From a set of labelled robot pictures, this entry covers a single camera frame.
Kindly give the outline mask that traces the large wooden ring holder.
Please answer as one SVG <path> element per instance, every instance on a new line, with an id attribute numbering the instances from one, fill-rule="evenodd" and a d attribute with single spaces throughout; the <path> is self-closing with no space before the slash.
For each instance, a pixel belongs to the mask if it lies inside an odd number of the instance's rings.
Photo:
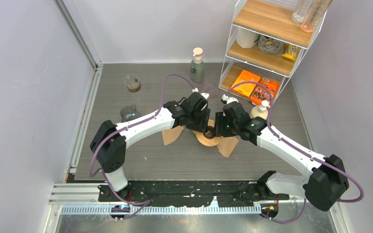
<path id="1" fill-rule="evenodd" d="M 194 135 L 196 136 L 197 140 L 204 146 L 207 147 L 213 147 L 218 145 L 222 137 L 221 136 L 215 136 L 215 121 L 210 119 L 208 121 L 208 127 L 207 127 L 207 132 L 198 132 L 198 131 L 193 131 Z"/>

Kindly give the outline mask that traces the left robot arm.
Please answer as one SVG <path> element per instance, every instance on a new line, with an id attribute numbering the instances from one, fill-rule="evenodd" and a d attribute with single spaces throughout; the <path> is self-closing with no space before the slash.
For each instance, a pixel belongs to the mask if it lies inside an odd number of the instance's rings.
<path id="1" fill-rule="evenodd" d="M 210 115 L 209 96 L 208 93 L 193 92 L 188 98 L 169 101 L 140 118 L 118 124 L 107 120 L 101 124 L 89 147 L 111 184 L 111 195 L 116 200 L 126 200 L 130 193 L 122 168 L 126 150 L 154 133 L 179 126 L 206 132 Z"/>

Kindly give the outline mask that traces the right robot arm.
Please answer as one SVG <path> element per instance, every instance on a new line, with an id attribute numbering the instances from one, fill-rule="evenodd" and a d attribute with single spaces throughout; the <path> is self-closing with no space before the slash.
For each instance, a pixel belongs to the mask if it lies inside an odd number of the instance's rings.
<path id="1" fill-rule="evenodd" d="M 215 128 L 219 135 L 239 136 L 255 146 L 277 155 L 299 175 L 267 171 L 257 182 L 258 194 L 271 199 L 275 194 L 305 198 L 321 211 L 328 211 L 349 189 L 344 176 L 343 161 L 332 154 L 315 153 L 283 135 L 267 120 L 251 118 L 236 99 L 224 100 L 222 111 L 216 113 Z"/>

